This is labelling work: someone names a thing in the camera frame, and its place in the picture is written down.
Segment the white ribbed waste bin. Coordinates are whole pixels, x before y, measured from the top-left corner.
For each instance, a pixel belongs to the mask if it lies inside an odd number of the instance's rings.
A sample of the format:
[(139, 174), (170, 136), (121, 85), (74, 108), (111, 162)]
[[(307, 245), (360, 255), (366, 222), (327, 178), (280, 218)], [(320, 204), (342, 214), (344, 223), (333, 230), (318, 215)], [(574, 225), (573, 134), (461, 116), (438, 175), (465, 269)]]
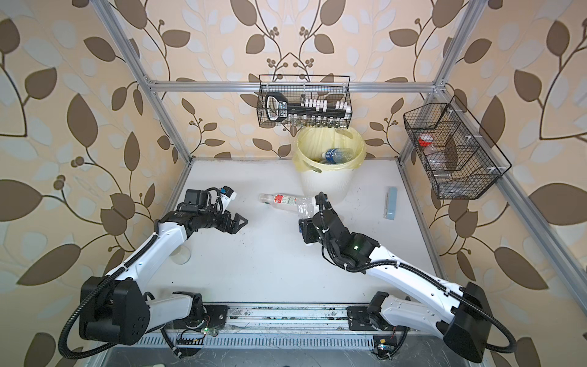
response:
[(340, 164), (324, 165), (320, 163), (297, 163), (301, 187), (308, 197), (315, 197), (320, 192), (327, 195), (331, 203), (340, 203), (346, 198), (356, 171), (361, 165)]

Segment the yellow bin liner bag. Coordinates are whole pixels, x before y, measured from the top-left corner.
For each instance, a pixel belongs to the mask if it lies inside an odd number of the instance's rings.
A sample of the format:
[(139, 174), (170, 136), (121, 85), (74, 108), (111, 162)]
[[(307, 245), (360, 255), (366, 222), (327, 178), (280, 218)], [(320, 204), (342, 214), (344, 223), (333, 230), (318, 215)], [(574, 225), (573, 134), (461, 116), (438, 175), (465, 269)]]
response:
[[(323, 164), (330, 149), (348, 149), (352, 158), (345, 163)], [(366, 158), (366, 143), (354, 128), (303, 128), (293, 144), (292, 162), (299, 173), (318, 174), (359, 168)]]

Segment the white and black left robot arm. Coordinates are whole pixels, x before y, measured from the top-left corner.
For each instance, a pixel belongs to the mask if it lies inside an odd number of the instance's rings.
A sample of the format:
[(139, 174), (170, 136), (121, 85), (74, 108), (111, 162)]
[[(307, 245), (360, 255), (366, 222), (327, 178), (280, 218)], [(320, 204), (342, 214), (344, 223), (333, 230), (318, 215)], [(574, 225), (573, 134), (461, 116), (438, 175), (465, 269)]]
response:
[(80, 303), (61, 331), (57, 348), (65, 359), (85, 359), (116, 345), (131, 346), (146, 333), (172, 321), (188, 327), (207, 327), (210, 317), (202, 297), (175, 291), (157, 299), (146, 290), (149, 281), (170, 255), (200, 229), (236, 234), (248, 220), (229, 211), (172, 211), (155, 225), (155, 231), (129, 259), (106, 275), (89, 278), (82, 286)]

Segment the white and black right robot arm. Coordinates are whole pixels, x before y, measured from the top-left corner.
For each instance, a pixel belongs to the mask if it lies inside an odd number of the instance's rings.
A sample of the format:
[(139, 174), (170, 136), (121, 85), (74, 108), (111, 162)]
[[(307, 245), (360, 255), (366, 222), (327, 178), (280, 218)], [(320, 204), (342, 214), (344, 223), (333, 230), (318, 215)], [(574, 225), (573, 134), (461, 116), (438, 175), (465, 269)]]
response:
[(487, 350), (515, 353), (513, 333), (492, 314), (485, 292), (469, 282), (461, 286), (431, 275), (397, 257), (377, 240), (344, 226), (328, 197), (296, 201), (299, 228), (307, 244), (319, 243), (324, 258), (348, 273), (371, 275), (404, 292), (402, 301), (379, 291), (366, 313), (376, 330), (419, 330), (440, 338), (469, 362), (483, 361)]

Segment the water bottle blue label white cap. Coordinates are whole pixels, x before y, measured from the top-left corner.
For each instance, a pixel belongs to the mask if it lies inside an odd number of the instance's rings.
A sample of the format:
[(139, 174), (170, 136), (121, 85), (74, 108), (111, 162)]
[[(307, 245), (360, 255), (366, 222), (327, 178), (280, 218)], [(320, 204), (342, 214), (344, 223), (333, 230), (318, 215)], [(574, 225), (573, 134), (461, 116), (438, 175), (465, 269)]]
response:
[(352, 161), (356, 157), (351, 148), (330, 148), (322, 154), (322, 162), (328, 165), (340, 165)]

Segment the black rack of white vials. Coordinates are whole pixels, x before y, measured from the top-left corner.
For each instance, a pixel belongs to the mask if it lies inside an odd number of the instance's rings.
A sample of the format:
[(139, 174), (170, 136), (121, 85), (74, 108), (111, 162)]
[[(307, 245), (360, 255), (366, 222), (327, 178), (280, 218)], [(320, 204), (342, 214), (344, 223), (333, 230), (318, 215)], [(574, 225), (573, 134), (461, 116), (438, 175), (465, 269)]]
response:
[(269, 122), (310, 125), (342, 125), (350, 122), (353, 115), (347, 101), (287, 97), (279, 92), (268, 92), (263, 97), (261, 112)]

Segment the red capped item in basket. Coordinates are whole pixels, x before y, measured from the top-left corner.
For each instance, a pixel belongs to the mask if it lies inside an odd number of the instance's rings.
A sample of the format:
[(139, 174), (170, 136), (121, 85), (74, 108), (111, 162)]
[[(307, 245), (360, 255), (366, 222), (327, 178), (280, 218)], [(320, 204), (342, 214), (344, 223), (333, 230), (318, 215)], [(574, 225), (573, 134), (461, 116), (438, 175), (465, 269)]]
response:
[(430, 134), (423, 133), (419, 135), (417, 141), (421, 148), (426, 148), (434, 143), (434, 137)]

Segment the clear bottle green red neck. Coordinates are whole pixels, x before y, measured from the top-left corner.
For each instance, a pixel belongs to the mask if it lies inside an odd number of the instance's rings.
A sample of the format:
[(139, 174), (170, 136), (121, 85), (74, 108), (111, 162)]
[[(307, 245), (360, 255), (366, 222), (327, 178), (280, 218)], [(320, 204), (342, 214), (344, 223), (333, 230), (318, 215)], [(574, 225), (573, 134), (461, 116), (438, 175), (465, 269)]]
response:
[(275, 209), (297, 212), (296, 201), (300, 196), (290, 194), (260, 194), (261, 203), (273, 206)]

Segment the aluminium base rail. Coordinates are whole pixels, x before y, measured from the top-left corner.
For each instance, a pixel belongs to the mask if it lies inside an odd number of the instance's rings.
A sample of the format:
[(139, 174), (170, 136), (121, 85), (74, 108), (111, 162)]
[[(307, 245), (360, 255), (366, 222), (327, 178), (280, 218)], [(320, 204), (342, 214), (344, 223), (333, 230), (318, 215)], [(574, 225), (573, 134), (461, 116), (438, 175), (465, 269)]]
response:
[(160, 333), (115, 347), (81, 366), (469, 366), (429, 333), (411, 330), (399, 352), (379, 359), (377, 331), (352, 331), (348, 304), (226, 302), (226, 322), (177, 358)]

